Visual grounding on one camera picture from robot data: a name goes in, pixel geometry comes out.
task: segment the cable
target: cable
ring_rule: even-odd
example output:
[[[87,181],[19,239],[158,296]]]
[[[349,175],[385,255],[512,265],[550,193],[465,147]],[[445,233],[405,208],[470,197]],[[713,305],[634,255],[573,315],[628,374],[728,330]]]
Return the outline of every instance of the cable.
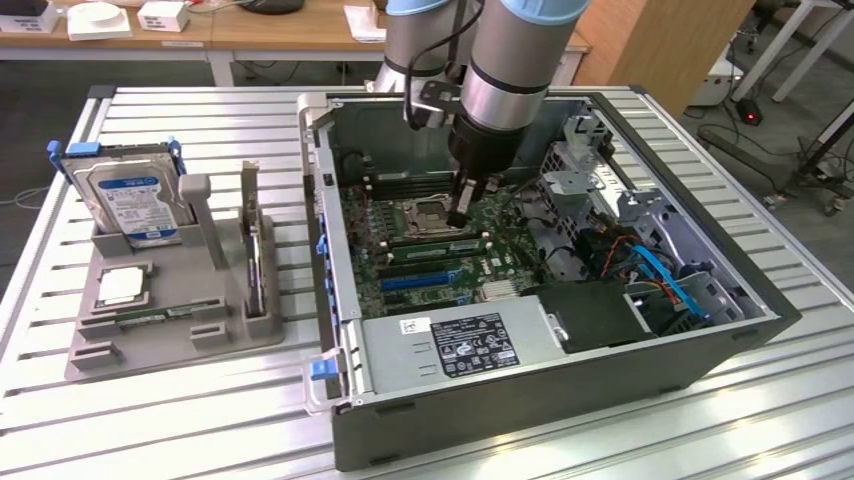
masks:
[[[809,43],[816,40],[816,38],[818,37],[818,34],[823,33],[823,30],[825,30],[825,27],[828,25],[831,25],[831,22],[833,22],[837,19],[837,17],[843,14],[843,12],[845,12],[845,11],[847,11],[845,8],[841,8],[840,11],[835,14],[835,16],[828,19],[828,21],[823,24],[821,27],[818,27],[818,30],[816,30],[816,33],[813,34],[810,39],[806,42],[802,42],[801,45],[798,46],[798,48],[796,48],[792,52],[789,52],[786,55],[784,55],[782,57],[780,57],[777,59],[777,62],[774,63],[774,66],[769,69],[768,72],[765,72],[765,75],[762,75],[762,78],[760,79],[760,81],[754,85],[754,88],[757,90],[756,90],[754,95],[752,95],[752,97],[750,97],[752,100],[756,100],[757,98],[760,98],[760,95],[762,95],[762,86],[765,85],[765,80],[769,78],[769,75],[772,75],[774,70],[777,70],[777,67],[781,66],[781,64],[784,63],[784,60],[786,60],[796,53],[798,53],[801,50],[804,50],[805,47],[809,46]]]
[[[733,130],[730,127],[725,127],[724,125],[718,125],[717,123],[706,123],[704,125],[700,126],[700,128],[704,127],[716,127],[720,128],[721,130],[726,130],[728,132],[733,132],[737,133],[736,130]],[[774,153],[772,152],[768,148],[765,148],[762,146],[762,144],[760,142],[757,142],[753,138],[750,138],[748,135],[745,135],[744,133],[741,134],[741,136],[750,142],[753,143],[757,147],[760,147],[760,150],[762,150],[765,153],[768,153],[769,155],[774,155],[777,157],[788,157],[790,155],[794,155],[797,153],[801,153],[801,151],[797,152],[785,152],[785,153]]]
[[[303,62],[297,62],[294,64],[294,68],[291,69],[291,73],[289,73],[289,77],[285,80],[275,80],[274,78],[269,77],[267,75],[265,75],[263,73],[259,73],[250,65],[249,63],[251,62],[242,62],[238,61],[238,63],[241,64],[241,66],[243,68],[246,68],[253,74],[255,74],[257,77],[263,78],[265,80],[267,80],[270,83],[273,83],[274,85],[279,86],[285,83],[289,83],[291,81],[291,79],[294,78],[294,74],[297,74],[297,70],[299,69],[301,63]]]
[[[247,3],[253,3],[255,0],[237,0],[234,2],[229,2],[225,5],[218,5],[217,7],[211,7],[211,8],[206,8],[203,10],[199,10],[197,8],[193,8],[193,6],[187,7],[187,11],[190,13],[213,13],[218,10],[222,10],[223,8],[229,8],[229,7],[234,7],[237,5],[246,5]]]
[[[762,146],[762,144],[761,144],[758,141],[756,141],[753,138],[750,138],[750,136],[745,135],[745,134],[741,132],[741,130],[738,129],[738,122],[736,121],[736,116],[733,115],[733,112],[732,112],[732,110],[730,110],[730,107],[729,107],[729,105],[726,104],[726,102],[730,100],[730,97],[732,97],[732,95],[733,95],[733,87],[734,87],[734,85],[736,85],[736,62],[737,62],[737,58],[736,58],[736,44],[734,44],[734,42],[733,42],[733,41],[730,41],[730,52],[733,53],[733,61],[730,62],[730,64],[733,65],[732,72],[730,72],[730,91],[728,92],[726,99],[724,100],[724,103],[722,103],[721,105],[724,106],[724,111],[726,112],[728,117],[730,118],[730,122],[732,122],[732,124],[733,124],[733,128],[729,128],[729,127],[726,127],[726,126],[724,126],[724,125],[718,125],[717,123],[705,123],[705,124],[702,124],[700,127],[697,127],[697,131],[700,132],[700,130],[701,130],[702,128],[709,128],[709,127],[716,127],[716,128],[722,129],[722,130],[728,130],[728,131],[730,131],[730,132],[736,133],[736,142],[734,142],[734,145],[738,145],[738,142],[741,141],[741,139],[742,139],[742,137],[744,137],[744,138],[746,138],[746,139],[748,139],[748,141],[749,141],[750,143],[753,143],[757,147],[760,147],[760,149],[761,149],[765,153],[768,153],[769,155],[777,155],[777,156],[784,156],[784,157],[785,157],[785,156],[790,156],[790,155],[793,155],[793,154],[796,154],[796,153],[800,153],[800,152],[792,152],[792,153],[774,153],[774,152],[772,152],[768,148],[765,148],[765,147]],[[758,168],[756,168],[753,165],[750,165],[750,164],[748,164],[748,163],[745,163],[745,162],[741,162],[741,161],[740,161],[740,163],[741,163],[742,165],[745,165],[746,167],[749,167],[749,168],[750,168],[754,172],[757,172],[760,175],[762,175],[762,177],[765,177],[765,179],[770,182],[770,184],[772,184],[772,188],[774,188],[774,191],[776,191],[776,192],[782,192],[782,188],[780,187],[780,185],[777,185],[777,181],[774,180],[774,178],[773,178],[768,173],[765,173],[762,170],[760,170],[760,169],[758,169]]]
[[[9,207],[9,206],[15,205],[17,207],[26,208],[27,210],[41,210],[42,209],[41,206],[25,205],[22,202],[25,200],[35,197],[37,195],[39,195],[42,192],[47,191],[49,188],[51,188],[51,187],[31,188],[29,190],[18,192],[18,194],[15,195],[15,197],[11,200],[0,201],[0,207]]]
[[[406,121],[410,125],[410,128],[416,131],[421,130],[422,128],[418,125],[418,123],[416,123],[416,118],[414,118],[416,113],[413,111],[413,71],[416,70],[416,64],[418,63],[418,60],[422,58],[422,56],[425,56],[429,52],[432,52],[437,48],[442,47],[445,44],[454,41],[454,39],[460,38],[464,35],[464,33],[466,33],[466,31],[474,26],[478,19],[481,18],[481,14],[484,13],[485,8],[486,8],[486,1],[482,0],[481,8],[478,9],[478,12],[474,14],[472,19],[469,19],[469,21],[461,27],[461,29],[457,30],[454,33],[452,33],[448,37],[445,37],[437,43],[430,45],[428,48],[425,48],[421,52],[418,52],[413,57],[413,59],[410,60],[410,64],[408,65],[408,68],[406,68],[406,81],[405,81],[405,87],[404,87],[404,109],[406,112]]]
[[[614,260],[614,252],[617,252],[617,246],[621,241],[625,241],[628,238],[638,238],[634,235],[621,235],[614,240],[612,244],[612,249],[609,250],[609,258],[605,260],[605,266],[602,267],[602,273],[600,274],[600,278],[605,278],[605,274],[609,272],[609,267],[612,266],[612,260]]]
[[[673,291],[680,296],[680,298],[682,299],[685,304],[688,305],[689,310],[692,311],[692,313],[694,313],[696,315],[698,315],[702,318],[708,318],[708,314],[706,314],[705,310],[697,304],[697,302],[689,296],[689,294],[685,293],[685,290],[682,290],[682,287],[680,286],[677,281],[670,276],[670,272],[668,271],[668,269],[665,268],[662,263],[658,261],[658,258],[656,258],[656,255],[653,255],[653,252],[650,252],[650,250],[642,245],[636,245],[634,247],[632,247],[632,249],[634,250],[636,253],[638,253],[644,257],[644,259],[650,263],[653,268],[656,270],[658,270],[660,275],[665,279],[665,283],[668,283],[670,288],[673,288]]]
[[[561,250],[568,251],[570,255],[573,255],[573,249],[566,245],[561,245],[560,247],[556,247],[556,249],[552,252],[549,252],[549,255],[546,255],[546,258],[544,258],[544,263],[546,263],[549,259],[552,259],[552,257],[556,256],[556,253],[558,253]]]
[[[694,115],[689,115],[689,112],[686,110],[685,112],[682,112],[682,115],[685,115],[689,118],[693,118],[694,120],[702,120],[704,118],[706,118],[706,114],[709,113],[709,110],[704,109],[702,111],[704,111],[704,113],[701,115],[694,116]]]
[[[278,62],[277,60],[273,60],[273,61],[270,62],[270,65],[262,65],[262,64],[259,64],[258,62],[253,62],[253,61],[250,60],[250,63],[251,63],[254,66],[257,66],[258,68],[273,68],[273,67],[277,65],[277,63],[279,63],[279,62]]]
[[[674,305],[677,305],[680,303],[680,299],[673,294],[673,291],[658,280],[641,281],[641,282],[636,282],[636,283],[641,283],[644,285],[653,285],[654,287],[660,288],[661,291],[665,292],[665,295],[668,295],[668,298],[670,299],[670,303],[673,303]]]

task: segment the blue hard drive label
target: blue hard drive label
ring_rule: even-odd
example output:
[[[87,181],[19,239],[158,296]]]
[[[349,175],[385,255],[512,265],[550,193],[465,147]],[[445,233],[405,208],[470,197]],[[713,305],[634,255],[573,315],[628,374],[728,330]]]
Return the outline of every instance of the blue hard drive label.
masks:
[[[134,177],[98,182],[102,198],[125,234],[135,240],[157,240],[178,233],[173,209],[158,197],[158,177]]]

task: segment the metal slotted table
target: metal slotted table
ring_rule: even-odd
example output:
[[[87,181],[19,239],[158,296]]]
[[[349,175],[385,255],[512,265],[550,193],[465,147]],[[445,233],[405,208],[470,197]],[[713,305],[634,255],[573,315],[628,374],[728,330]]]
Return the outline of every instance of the metal slotted table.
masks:
[[[287,340],[261,351],[90,384],[63,378],[93,251],[91,219],[54,181],[0,305],[0,476],[9,478],[848,478],[854,475],[853,296],[646,95],[602,92],[804,312],[766,346],[686,390],[382,468],[334,469],[329,417],[303,411],[319,351],[297,97],[325,88],[121,88],[90,99],[73,141],[185,144],[213,175],[215,215],[259,162],[275,219]],[[573,88],[562,89],[568,93]],[[617,145],[640,186],[652,183]]]

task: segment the blue plastic tab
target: blue plastic tab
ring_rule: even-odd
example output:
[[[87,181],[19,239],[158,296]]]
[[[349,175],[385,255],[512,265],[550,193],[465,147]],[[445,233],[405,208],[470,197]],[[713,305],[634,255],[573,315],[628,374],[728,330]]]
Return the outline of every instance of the blue plastic tab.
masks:
[[[63,167],[63,143],[59,140],[51,140],[49,143],[49,161],[59,173],[66,177],[66,181],[71,183],[71,176]]]
[[[81,142],[69,145],[66,156],[69,157],[94,157],[102,151],[101,142]]]
[[[334,358],[315,360],[309,366],[309,378],[314,382],[318,380],[333,380],[338,377],[338,364]]]
[[[326,255],[326,233],[321,235],[318,245],[315,246],[315,252],[318,255]]]

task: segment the metal bracket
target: metal bracket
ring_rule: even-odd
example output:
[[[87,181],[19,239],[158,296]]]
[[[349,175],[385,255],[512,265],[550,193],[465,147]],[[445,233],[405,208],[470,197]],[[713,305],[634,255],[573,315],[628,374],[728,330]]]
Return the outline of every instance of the metal bracket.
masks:
[[[460,85],[452,85],[450,83],[432,80],[425,83],[418,99],[425,105],[436,107],[456,115],[461,115],[466,113],[464,104],[460,103],[461,92],[462,89]]]

